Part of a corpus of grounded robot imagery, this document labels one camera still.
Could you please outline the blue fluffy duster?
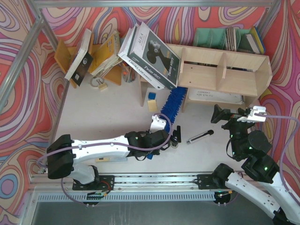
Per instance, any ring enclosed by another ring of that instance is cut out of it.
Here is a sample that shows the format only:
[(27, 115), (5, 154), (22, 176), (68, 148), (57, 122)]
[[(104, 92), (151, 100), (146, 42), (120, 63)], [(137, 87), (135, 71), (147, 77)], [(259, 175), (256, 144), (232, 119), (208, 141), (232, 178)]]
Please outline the blue fluffy duster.
[(166, 120), (166, 127), (164, 130), (169, 134), (166, 141), (159, 145), (159, 148), (163, 147), (162, 150), (166, 150), (170, 147), (170, 141), (175, 140), (173, 137), (173, 124), (178, 115), (179, 109), (182, 105), (184, 97), (187, 93), (187, 88), (177, 87), (170, 91), (166, 103), (162, 107), (160, 113), (155, 113), (160, 119)]

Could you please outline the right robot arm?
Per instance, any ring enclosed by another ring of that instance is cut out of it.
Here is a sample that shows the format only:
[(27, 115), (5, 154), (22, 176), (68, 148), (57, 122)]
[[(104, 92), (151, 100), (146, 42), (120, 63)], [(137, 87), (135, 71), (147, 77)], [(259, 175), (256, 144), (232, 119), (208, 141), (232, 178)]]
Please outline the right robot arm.
[(212, 181), (218, 188), (227, 187), (241, 194), (262, 209), (276, 225), (298, 225), (300, 223), (300, 198), (285, 181), (282, 165), (268, 155), (272, 145), (264, 132), (248, 132), (255, 123), (271, 118), (263, 106), (252, 106), (237, 113), (214, 106), (211, 123), (220, 120), (227, 123), (222, 129), (228, 130), (230, 139), (227, 146), (232, 148), (230, 158), (243, 160), (241, 168), (252, 180), (262, 185), (263, 192), (240, 177), (231, 167), (220, 163), (212, 173)]

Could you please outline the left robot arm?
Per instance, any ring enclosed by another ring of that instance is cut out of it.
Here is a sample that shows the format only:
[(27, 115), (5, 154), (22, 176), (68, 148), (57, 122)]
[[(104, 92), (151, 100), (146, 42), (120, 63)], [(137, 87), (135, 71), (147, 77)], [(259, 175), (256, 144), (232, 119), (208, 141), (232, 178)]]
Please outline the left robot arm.
[(85, 161), (105, 157), (145, 157), (160, 153), (169, 143), (165, 130), (129, 132), (112, 139), (98, 141), (72, 140), (70, 134), (62, 135), (47, 149), (48, 178), (51, 180), (71, 177), (83, 185), (98, 180), (97, 169)]

